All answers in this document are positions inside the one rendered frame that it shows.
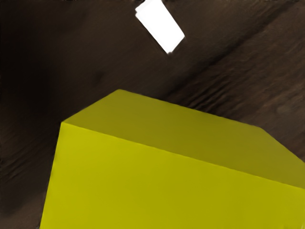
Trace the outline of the yellow block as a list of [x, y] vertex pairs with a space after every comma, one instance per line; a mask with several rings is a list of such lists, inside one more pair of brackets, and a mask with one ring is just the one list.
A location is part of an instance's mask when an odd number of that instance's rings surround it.
[[40, 229], [305, 229], [305, 162], [259, 127], [117, 90], [61, 123]]

